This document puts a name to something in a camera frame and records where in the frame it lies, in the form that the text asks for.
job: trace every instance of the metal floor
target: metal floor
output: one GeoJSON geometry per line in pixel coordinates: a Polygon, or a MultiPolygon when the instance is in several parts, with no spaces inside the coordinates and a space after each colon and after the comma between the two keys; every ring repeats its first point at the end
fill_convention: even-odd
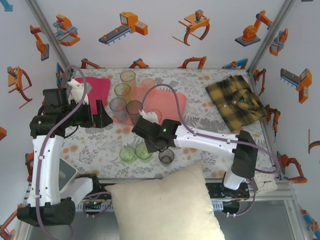
{"type": "MultiPolygon", "coordinates": [[[[248,202],[241,203],[240,211],[248,202]]],[[[221,212],[215,212],[226,240],[292,240],[291,227],[283,201],[257,201],[254,207],[240,217],[226,218],[221,212]]],[[[106,212],[93,219],[77,212],[73,221],[76,240],[119,240],[119,228],[113,212],[106,212]]],[[[69,240],[70,230],[67,226],[48,227],[59,240],[69,240]]],[[[29,229],[23,240],[47,240],[38,227],[29,229]]]]}

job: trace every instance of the cable clip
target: cable clip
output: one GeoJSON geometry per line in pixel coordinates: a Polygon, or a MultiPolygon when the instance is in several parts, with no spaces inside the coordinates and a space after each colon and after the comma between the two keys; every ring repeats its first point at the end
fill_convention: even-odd
{"type": "Polygon", "coordinates": [[[41,197],[41,195],[33,194],[30,197],[33,199],[39,199],[41,197]]]}

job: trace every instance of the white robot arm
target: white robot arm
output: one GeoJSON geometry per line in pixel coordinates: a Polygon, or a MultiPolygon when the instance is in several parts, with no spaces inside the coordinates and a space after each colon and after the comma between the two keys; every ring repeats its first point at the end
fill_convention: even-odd
{"type": "Polygon", "coordinates": [[[189,129],[193,133],[178,121],[165,119],[162,125],[159,125],[140,118],[132,132],[144,138],[150,153],[163,151],[168,147],[194,148],[217,153],[226,159],[233,160],[231,168],[225,173],[222,181],[224,188],[237,190],[244,179],[254,177],[258,150],[233,143],[234,141],[242,141],[255,144],[248,132],[240,131],[239,135],[235,135],[219,134],[192,127],[189,129]]]}
{"type": "MultiPolygon", "coordinates": [[[[83,84],[77,84],[72,80],[74,98],[79,101],[79,95],[83,94],[83,84]]],[[[40,149],[50,130],[66,115],[76,108],[75,100],[68,102],[65,88],[43,90],[44,106],[38,115],[30,123],[31,136],[33,137],[34,162],[32,182],[27,205],[19,208],[17,217],[32,226],[39,226],[36,216],[36,199],[39,199],[41,219],[45,226],[69,225],[75,216],[75,205],[94,189],[97,190],[96,176],[84,176],[75,179],[63,192],[59,191],[59,164],[66,128],[80,126],[83,128],[104,128],[113,123],[106,113],[101,100],[96,101],[97,114],[91,113],[88,97],[66,121],[64,121],[49,137],[44,147],[40,172],[38,162],[40,149]],[[36,194],[36,182],[39,180],[39,195],[36,194]]]]}

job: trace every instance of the green plastic cup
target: green plastic cup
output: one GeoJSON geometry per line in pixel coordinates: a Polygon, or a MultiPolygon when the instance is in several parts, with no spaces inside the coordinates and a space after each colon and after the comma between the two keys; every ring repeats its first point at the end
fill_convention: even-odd
{"type": "Polygon", "coordinates": [[[122,161],[124,162],[130,162],[135,159],[135,149],[132,146],[124,146],[121,148],[119,156],[122,161]]]}
{"type": "Polygon", "coordinates": [[[146,160],[152,156],[152,152],[148,153],[147,146],[145,142],[140,142],[136,147],[135,147],[135,155],[142,159],[146,160]]]}

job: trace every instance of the white plastic part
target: white plastic part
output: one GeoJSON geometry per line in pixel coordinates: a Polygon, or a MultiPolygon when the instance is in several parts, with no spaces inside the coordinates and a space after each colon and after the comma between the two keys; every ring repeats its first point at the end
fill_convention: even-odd
{"type": "Polygon", "coordinates": [[[159,124],[158,116],[155,112],[153,112],[153,111],[145,112],[144,110],[141,110],[139,112],[140,112],[140,115],[142,116],[142,118],[148,120],[151,123],[159,124]]]}
{"type": "Polygon", "coordinates": [[[237,190],[240,187],[240,184],[245,180],[244,177],[235,175],[231,169],[226,171],[224,176],[223,185],[225,188],[231,189],[231,190],[237,190]]]}
{"type": "Polygon", "coordinates": [[[197,132],[197,134],[205,134],[209,136],[215,136],[218,138],[229,140],[229,143],[210,139],[207,137],[202,137],[198,135],[193,135],[189,132],[183,125],[178,126],[175,131],[177,136],[174,140],[174,144],[181,148],[194,148],[211,153],[216,153],[224,158],[233,160],[235,154],[232,152],[233,149],[237,148],[236,143],[230,143],[231,140],[238,140],[235,134],[220,134],[211,131],[205,131],[200,129],[194,129],[190,127],[191,130],[197,132]]]}
{"type": "Polygon", "coordinates": [[[63,192],[61,192],[61,199],[71,197],[75,205],[78,205],[81,200],[93,190],[93,182],[91,178],[80,177],[63,192]]]}
{"type": "MultiPolygon", "coordinates": [[[[32,140],[33,151],[34,151],[34,162],[32,172],[32,183],[29,198],[26,203],[30,204],[31,207],[36,206],[36,176],[38,168],[38,156],[40,148],[44,142],[46,136],[40,135],[36,139],[32,140]]],[[[55,205],[60,203],[61,197],[59,193],[59,163],[62,144],[64,138],[56,135],[50,137],[44,148],[44,159],[41,164],[40,172],[40,206],[44,206],[45,203],[51,203],[55,205]]]]}
{"type": "MultiPolygon", "coordinates": [[[[79,103],[82,98],[82,95],[84,94],[85,85],[83,83],[79,83],[73,78],[70,79],[70,81],[68,81],[68,84],[72,87],[71,94],[75,102],[79,103]]],[[[86,94],[83,100],[83,104],[88,104],[88,103],[89,103],[89,99],[88,99],[88,95],[86,94]]]]}

